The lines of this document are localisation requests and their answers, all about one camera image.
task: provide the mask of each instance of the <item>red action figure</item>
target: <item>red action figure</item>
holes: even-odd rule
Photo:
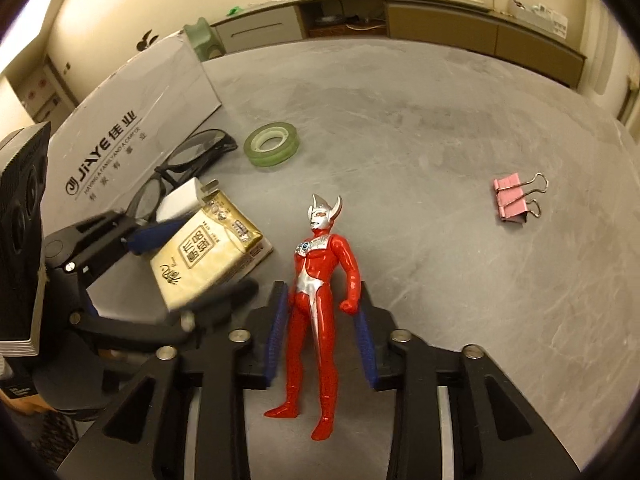
[[[338,263],[347,273],[347,299],[340,310],[353,316],[360,301],[358,263],[347,240],[329,234],[342,209],[338,197],[332,208],[318,195],[309,207],[312,238],[296,247],[296,287],[289,292],[289,335],[287,339],[287,400],[264,415],[276,418],[298,416],[298,396],[302,382],[300,352],[311,323],[320,375],[320,422],[311,434],[313,440],[325,440],[334,430],[335,403],[338,396],[338,372],[334,365],[334,300],[329,281]]]

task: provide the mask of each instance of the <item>binder clip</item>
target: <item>binder clip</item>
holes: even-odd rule
[[[541,176],[545,181],[544,189],[531,189],[524,191],[522,186],[533,184],[533,182]],[[520,182],[520,177],[514,173],[508,177],[494,179],[495,197],[498,203],[498,214],[500,220],[518,222],[524,224],[527,221],[527,213],[531,213],[536,218],[540,218],[542,210],[540,204],[535,199],[527,201],[525,197],[532,193],[546,193],[549,182],[542,173],[536,173],[535,176],[527,182]]]

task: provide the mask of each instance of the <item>camera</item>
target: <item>camera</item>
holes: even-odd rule
[[[40,201],[50,123],[0,139],[0,354],[39,352],[44,287]]]

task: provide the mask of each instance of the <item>green stool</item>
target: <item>green stool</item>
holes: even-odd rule
[[[213,59],[225,53],[220,40],[204,18],[200,17],[195,25],[185,25],[184,31],[200,61]]]

